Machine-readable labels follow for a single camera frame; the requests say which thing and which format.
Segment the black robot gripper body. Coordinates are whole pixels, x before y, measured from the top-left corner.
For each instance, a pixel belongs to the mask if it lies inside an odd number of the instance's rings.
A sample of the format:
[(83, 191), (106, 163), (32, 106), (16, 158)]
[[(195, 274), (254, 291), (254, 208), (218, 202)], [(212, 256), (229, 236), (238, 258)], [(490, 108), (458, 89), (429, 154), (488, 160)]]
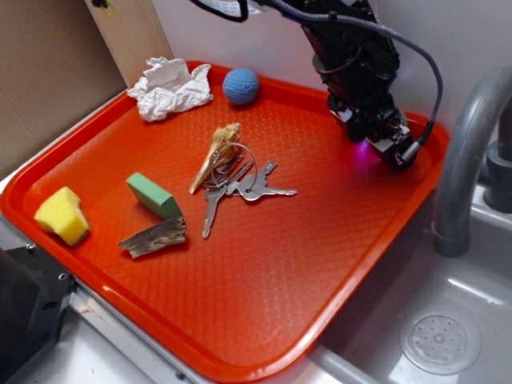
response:
[(301, 28), (314, 49), (313, 65), (330, 92), (328, 107), (337, 119), (400, 119), (390, 94), (399, 68), (390, 38), (333, 20), (302, 22)]

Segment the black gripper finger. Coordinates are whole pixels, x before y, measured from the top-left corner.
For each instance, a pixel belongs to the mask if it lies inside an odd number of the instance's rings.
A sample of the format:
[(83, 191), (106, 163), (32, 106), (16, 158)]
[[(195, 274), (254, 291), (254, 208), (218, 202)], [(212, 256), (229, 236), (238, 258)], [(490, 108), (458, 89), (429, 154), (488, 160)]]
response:
[(404, 171), (414, 164), (418, 155), (413, 154), (409, 160), (403, 159), (414, 140), (410, 128), (402, 124), (399, 110), (396, 109), (387, 121), (373, 124), (366, 136), (366, 142), (385, 164), (394, 170)]
[(351, 110), (334, 95), (328, 97), (327, 105), (340, 127), (346, 131), (349, 140), (361, 142), (366, 138), (369, 121), (362, 113)]

